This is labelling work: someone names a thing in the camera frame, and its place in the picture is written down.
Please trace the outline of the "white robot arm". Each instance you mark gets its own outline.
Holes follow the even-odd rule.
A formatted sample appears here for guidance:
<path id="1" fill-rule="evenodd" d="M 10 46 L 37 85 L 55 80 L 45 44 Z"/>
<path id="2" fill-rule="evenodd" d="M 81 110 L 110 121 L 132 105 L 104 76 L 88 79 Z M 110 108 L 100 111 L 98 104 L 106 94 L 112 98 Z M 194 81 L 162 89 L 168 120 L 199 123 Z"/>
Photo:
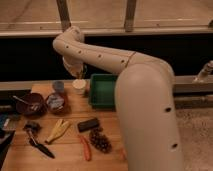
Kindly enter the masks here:
<path id="1" fill-rule="evenodd" d="M 173 100 L 175 76 L 166 61 L 86 44 L 75 26 L 58 35 L 53 47 L 72 75 L 87 63 L 117 76 L 115 106 L 128 171 L 184 171 Z"/>

